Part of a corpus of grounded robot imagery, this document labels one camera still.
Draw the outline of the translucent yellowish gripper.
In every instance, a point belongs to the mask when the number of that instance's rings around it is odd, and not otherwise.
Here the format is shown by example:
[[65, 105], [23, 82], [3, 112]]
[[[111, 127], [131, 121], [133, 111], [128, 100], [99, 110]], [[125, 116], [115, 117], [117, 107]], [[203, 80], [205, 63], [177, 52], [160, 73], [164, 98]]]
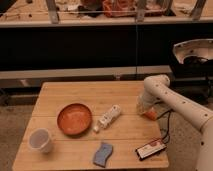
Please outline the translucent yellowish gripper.
[[137, 99], [137, 114], [142, 115], [149, 115], [153, 112], [153, 103], [151, 101], [147, 101], [143, 96], [139, 96]]

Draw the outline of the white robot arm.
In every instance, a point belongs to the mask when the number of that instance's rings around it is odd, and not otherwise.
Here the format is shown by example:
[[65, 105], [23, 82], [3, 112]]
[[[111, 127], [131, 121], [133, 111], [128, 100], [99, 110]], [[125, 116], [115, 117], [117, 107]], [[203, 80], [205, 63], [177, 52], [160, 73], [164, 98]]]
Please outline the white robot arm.
[[181, 114], [202, 134], [195, 171], [213, 171], [213, 110], [176, 93], [169, 85], [170, 79], [167, 75], [146, 77], [143, 91], [138, 96], [137, 113], [147, 114], [157, 100], [161, 100]]

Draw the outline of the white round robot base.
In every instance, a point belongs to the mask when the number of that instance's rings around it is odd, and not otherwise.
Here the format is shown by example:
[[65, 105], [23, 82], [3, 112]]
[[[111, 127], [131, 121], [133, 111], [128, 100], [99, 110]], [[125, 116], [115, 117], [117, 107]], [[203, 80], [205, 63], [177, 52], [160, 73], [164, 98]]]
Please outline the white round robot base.
[[187, 40], [173, 45], [172, 50], [179, 64], [190, 56], [213, 59], [213, 38]]

